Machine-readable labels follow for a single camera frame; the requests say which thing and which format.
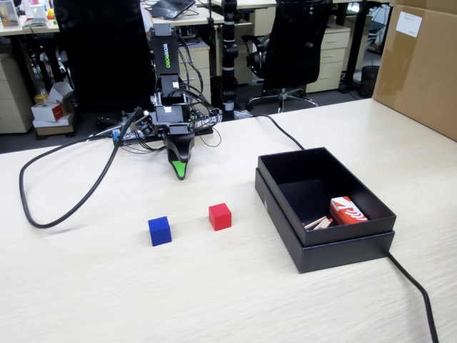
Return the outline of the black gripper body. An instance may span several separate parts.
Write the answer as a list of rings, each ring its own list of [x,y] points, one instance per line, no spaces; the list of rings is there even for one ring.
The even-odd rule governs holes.
[[[156,106],[154,133],[181,135],[189,133],[189,123],[184,119],[182,106]]]

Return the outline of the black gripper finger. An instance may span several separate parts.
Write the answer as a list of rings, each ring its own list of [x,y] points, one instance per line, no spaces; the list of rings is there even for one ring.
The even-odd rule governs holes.
[[[191,158],[191,149],[194,147],[195,134],[166,134],[166,146],[169,162],[179,161],[188,163]]]
[[[177,178],[179,180],[184,180],[186,178],[187,163],[176,160],[171,161],[171,165],[175,171]]]

